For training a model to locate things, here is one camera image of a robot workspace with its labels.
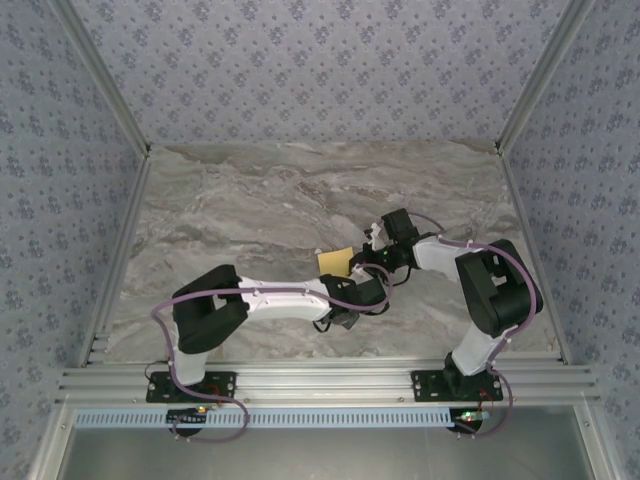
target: black mounting plate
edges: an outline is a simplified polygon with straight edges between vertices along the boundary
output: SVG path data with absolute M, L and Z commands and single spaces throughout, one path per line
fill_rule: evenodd
M 147 387 L 147 403 L 215 403 L 212 400 L 193 397 L 178 389 L 171 380 L 169 372 L 153 372 L 150 378 L 151 381 Z M 189 385 L 189 388 L 199 393 L 233 398 L 236 391 L 236 373 L 206 372 L 202 382 Z
M 487 401 L 481 395 L 484 390 L 494 401 L 503 399 L 502 386 L 494 387 L 494 382 L 500 382 L 498 377 L 482 372 L 473 377 L 465 377 L 473 381 L 473 386 L 467 385 L 468 395 L 456 396 L 445 381 L 442 370 L 417 370 L 411 372 L 413 398 L 416 402 L 479 402 Z

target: yellow card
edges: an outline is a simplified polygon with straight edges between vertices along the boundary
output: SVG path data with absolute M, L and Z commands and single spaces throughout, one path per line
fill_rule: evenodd
M 337 275 L 338 277 L 349 276 L 349 260 L 353 257 L 353 247 L 343 248 L 335 252 L 318 254 L 318 267 L 320 274 Z

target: robotic arm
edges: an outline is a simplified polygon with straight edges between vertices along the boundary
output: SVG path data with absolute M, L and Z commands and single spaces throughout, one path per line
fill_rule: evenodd
M 385 277 L 380 275 L 382 269 L 375 267 L 391 273 L 409 267 L 435 270 L 452 280 L 460 279 L 473 324 L 460 345 L 445 359 L 444 377 L 451 392 L 464 397 L 465 385 L 485 370 L 504 336 L 526 319 L 531 302 L 524 278 L 492 252 L 446 245 L 438 241 L 435 233 L 419 234 L 404 209 L 387 214 L 382 220 L 392 243 L 375 248 L 380 229 L 374 224 L 365 232 L 370 242 L 350 261 L 349 278 L 322 275 L 298 283 L 262 282 L 237 276 L 232 265 L 221 265 L 175 292 L 174 298 L 204 290 L 245 292 L 202 297 L 174 305 L 178 380 L 184 385 L 202 381 L 209 352 L 244 322 L 291 318 L 335 323 L 350 329 L 358 320 L 359 312 L 370 311 L 373 308 L 367 307 L 379 305 L 387 298 L 382 285 Z M 499 240 L 492 245 L 522 265 L 511 242 Z M 356 268 L 358 265 L 365 265 L 364 271 Z M 542 298 L 537 287 L 535 293 L 538 313 L 542 309 Z

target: marble tabletop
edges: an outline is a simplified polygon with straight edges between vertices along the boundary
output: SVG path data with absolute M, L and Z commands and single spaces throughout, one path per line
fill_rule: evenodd
M 107 362 L 166 359 L 149 311 L 212 268 L 231 263 L 257 280 L 310 279 L 319 274 L 318 251 L 360 248 L 363 229 L 401 207 L 436 218 L 451 238 L 507 238 L 533 270 L 498 157 L 473 145 L 179 146 L 154 148 L 149 161 Z M 170 311 L 165 318 L 173 323 Z M 251 323 L 211 358 L 444 357 L 470 324 L 459 283 L 416 271 L 395 289 L 386 314 L 361 317 L 350 331 L 334 326 L 320 334 L 294 320 Z M 546 309 L 510 345 L 556 348 Z

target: patterned wallpaper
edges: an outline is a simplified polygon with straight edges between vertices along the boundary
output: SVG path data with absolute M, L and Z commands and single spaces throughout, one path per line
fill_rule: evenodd
M 596 2 L 510 153 L 573 355 L 640 479 L 640 4 Z
M 497 137 L 567 0 L 73 0 L 151 143 Z
M 0 478 L 77 361 L 136 154 L 45 0 L 0 2 Z

